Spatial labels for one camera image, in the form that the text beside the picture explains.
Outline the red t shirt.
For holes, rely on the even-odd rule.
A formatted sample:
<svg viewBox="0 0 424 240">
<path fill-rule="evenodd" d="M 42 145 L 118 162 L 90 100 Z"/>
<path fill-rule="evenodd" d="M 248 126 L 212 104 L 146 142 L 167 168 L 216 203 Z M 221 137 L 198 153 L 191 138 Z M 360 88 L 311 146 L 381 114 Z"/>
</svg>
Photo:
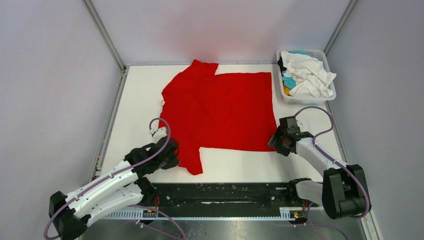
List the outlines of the red t shirt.
<svg viewBox="0 0 424 240">
<path fill-rule="evenodd" d="M 179 166 L 203 173 L 200 148 L 270 152 L 277 129 L 270 72 L 218 74 L 194 60 L 162 90 L 161 126 L 179 143 Z"/>
</svg>

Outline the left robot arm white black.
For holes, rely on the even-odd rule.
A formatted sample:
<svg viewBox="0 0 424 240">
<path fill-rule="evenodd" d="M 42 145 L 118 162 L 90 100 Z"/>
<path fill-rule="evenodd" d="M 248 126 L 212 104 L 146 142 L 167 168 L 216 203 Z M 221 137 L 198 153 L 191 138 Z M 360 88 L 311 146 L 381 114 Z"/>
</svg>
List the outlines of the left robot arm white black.
<svg viewBox="0 0 424 240">
<path fill-rule="evenodd" d="M 147 175 L 179 164 L 179 144 L 169 136 L 132 149 L 124 159 L 105 175 L 77 190 L 50 196 L 50 222 L 57 238 L 75 240 L 89 226 L 127 206 L 148 206 L 158 200 L 157 190 Z"/>
</svg>

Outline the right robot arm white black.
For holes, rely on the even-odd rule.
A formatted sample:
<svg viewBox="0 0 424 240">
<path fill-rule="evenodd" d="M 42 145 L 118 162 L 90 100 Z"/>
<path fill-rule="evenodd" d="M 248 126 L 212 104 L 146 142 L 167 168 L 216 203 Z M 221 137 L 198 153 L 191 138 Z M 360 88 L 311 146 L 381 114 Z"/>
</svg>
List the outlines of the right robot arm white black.
<svg viewBox="0 0 424 240">
<path fill-rule="evenodd" d="M 322 177 L 322 182 L 309 178 L 289 181 L 286 198 L 291 205 L 317 204 L 333 220 L 363 218 L 371 210 L 364 169 L 330 155 L 314 135 L 301 131 L 295 116 L 279 119 L 279 126 L 268 145 L 285 157 L 291 154 L 302 157 Z"/>
</svg>

